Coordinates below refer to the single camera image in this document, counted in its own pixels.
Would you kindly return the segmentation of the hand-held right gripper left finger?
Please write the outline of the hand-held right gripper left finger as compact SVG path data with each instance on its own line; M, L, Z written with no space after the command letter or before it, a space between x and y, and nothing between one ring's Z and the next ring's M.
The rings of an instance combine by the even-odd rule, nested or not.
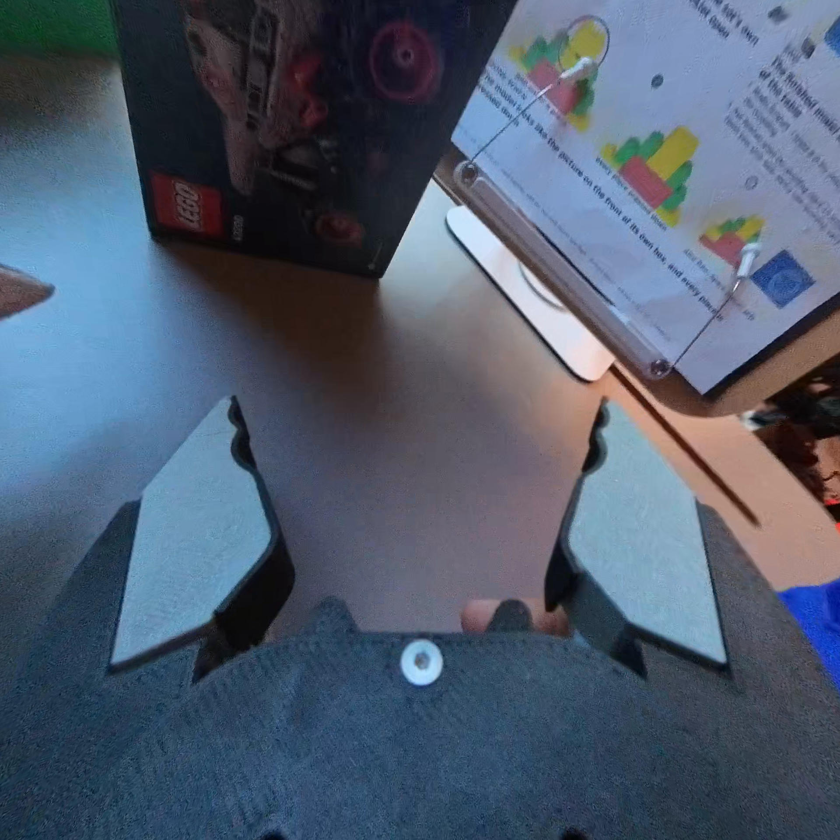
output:
M109 670L198 644L202 679L259 645L292 589L287 542L231 395L143 490Z

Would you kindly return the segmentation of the green board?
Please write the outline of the green board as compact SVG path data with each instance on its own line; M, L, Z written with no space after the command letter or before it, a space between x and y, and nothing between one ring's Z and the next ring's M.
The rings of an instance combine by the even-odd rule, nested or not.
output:
M2 1L1 52L114 58L118 42L107 1Z

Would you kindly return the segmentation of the black lego box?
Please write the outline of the black lego box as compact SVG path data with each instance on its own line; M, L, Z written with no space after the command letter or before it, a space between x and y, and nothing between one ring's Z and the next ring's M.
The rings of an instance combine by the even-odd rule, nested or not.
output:
M150 232L380 279L515 2L110 2Z

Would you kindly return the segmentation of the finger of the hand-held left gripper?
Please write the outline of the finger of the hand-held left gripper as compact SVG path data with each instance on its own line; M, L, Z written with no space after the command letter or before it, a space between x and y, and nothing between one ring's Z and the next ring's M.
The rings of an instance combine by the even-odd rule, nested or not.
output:
M1 320L46 302L55 290L55 286L20 269L1 264Z

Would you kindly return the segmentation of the printed instruction sheet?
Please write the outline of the printed instruction sheet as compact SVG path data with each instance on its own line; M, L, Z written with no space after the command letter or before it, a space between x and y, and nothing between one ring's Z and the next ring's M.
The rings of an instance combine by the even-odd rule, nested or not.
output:
M699 393L838 307L838 2L519 2L460 153Z

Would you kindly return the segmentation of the dark clutter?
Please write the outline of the dark clutter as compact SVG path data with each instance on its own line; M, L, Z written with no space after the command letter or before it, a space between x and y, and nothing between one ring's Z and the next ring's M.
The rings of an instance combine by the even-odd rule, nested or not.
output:
M839 356L773 394L740 421L839 526Z

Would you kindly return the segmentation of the blue cloth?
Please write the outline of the blue cloth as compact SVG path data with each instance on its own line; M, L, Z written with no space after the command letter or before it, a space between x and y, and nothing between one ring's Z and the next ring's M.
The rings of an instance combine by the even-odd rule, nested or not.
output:
M839 580L779 593L839 688Z

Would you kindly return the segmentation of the white stand base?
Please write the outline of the white stand base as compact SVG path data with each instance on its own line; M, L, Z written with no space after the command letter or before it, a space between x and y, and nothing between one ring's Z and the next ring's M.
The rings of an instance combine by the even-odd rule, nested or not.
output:
M598 382L614 355L466 206L446 214L449 233L574 378Z

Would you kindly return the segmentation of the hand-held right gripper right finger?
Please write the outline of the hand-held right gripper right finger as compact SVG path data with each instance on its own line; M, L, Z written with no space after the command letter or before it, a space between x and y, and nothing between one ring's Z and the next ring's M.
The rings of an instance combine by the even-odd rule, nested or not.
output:
M544 604L564 612L578 640L640 677L642 644L729 671L697 498L615 402L598 406Z

